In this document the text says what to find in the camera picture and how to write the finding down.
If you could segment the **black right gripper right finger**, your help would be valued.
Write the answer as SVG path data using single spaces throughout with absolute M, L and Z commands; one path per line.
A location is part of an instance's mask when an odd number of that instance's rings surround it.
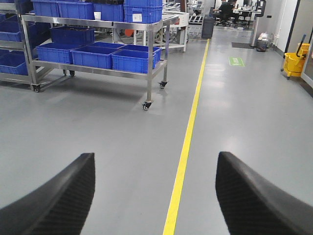
M 218 155 L 216 196 L 231 235 L 311 235 L 313 208 L 231 152 Z

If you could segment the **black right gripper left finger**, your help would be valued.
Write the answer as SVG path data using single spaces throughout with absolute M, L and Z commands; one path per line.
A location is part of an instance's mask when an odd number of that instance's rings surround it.
M 95 193 L 95 154 L 83 153 L 34 191 L 0 210 L 2 235 L 79 235 Z

